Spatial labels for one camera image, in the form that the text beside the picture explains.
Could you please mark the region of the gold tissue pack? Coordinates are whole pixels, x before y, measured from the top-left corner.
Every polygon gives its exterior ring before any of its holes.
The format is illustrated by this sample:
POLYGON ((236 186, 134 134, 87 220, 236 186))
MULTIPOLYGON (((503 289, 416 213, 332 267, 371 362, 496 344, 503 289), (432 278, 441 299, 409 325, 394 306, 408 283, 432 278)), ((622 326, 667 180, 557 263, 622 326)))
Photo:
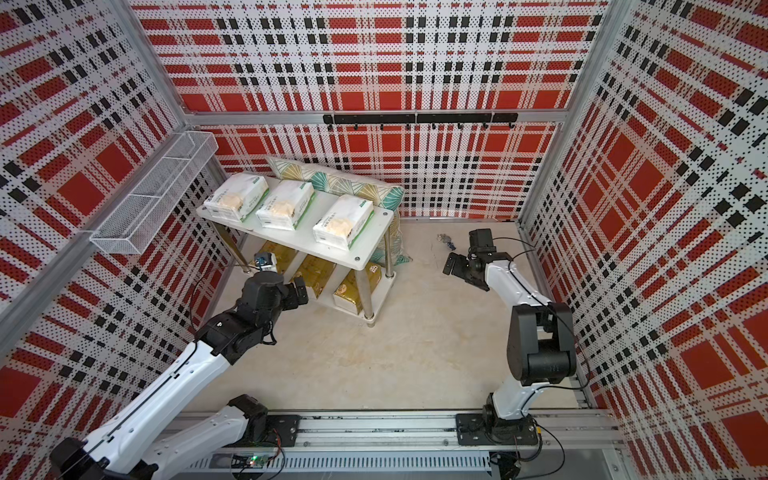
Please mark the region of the gold tissue pack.
MULTIPOLYGON (((366 265, 365 273, 370 292, 373 293, 381 281, 382 269, 379 265, 369 262, 366 265)), ((351 270, 345 276, 333 294, 333 301, 336 307, 348 313, 357 315, 363 311, 361 294, 356 281, 356 270, 351 270)))
POLYGON ((259 249, 259 252, 275 255, 277 272, 280 274, 286 272, 297 255, 295 249, 271 241, 266 241, 259 249))
POLYGON ((319 257, 307 255, 298 267, 293 279, 301 277, 307 289, 319 298, 325 289, 336 265, 319 257))

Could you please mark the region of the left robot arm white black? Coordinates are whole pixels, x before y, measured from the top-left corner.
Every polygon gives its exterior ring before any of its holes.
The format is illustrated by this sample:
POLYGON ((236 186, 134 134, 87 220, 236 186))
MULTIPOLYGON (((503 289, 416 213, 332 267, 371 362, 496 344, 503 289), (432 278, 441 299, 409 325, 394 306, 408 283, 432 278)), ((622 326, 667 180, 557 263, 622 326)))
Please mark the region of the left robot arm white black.
POLYGON ((268 410, 243 394, 217 413, 170 437, 159 436, 215 378, 248 350, 273 345, 280 314, 307 304, 302 278, 275 271, 246 280, 234 307, 210 318, 177 360, 141 394, 84 439, 66 438, 51 452, 60 479, 170 479, 222 447, 260 439, 268 410))

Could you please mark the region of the white tissue pack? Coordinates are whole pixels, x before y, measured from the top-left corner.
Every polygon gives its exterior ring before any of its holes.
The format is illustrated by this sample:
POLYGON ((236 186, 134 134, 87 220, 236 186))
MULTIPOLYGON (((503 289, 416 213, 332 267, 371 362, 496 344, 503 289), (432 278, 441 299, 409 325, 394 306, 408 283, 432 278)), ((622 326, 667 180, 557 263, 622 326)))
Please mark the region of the white tissue pack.
POLYGON ((243 221, 266 198, 269 185, 264 176, 237 173, 229 177, 203 203, 216 219, 243 221))
POLYGON ((295 230, 315 194, 311 182, 282 180, 255 212, 264 228, 295 230))
POLYGON ((348 251, 373 214, 372 201, 341 195, 313 226, 313 238, 319 244, 348 251))

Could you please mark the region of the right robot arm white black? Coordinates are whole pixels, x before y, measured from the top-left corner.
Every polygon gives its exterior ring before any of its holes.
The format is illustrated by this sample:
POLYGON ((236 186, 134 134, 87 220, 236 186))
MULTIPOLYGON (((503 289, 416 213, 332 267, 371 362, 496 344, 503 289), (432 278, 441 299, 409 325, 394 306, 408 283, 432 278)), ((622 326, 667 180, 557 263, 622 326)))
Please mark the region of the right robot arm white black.
POLYGON ((496 293, 510 310, 506 358, 510 375, 490 393, 482 413, 456 417, 462 445, 535 445, 537 427, 529 409, 547 389, 576 372, 572 314, 541 294, 501 253, 449 254, 443 273, 496 293))

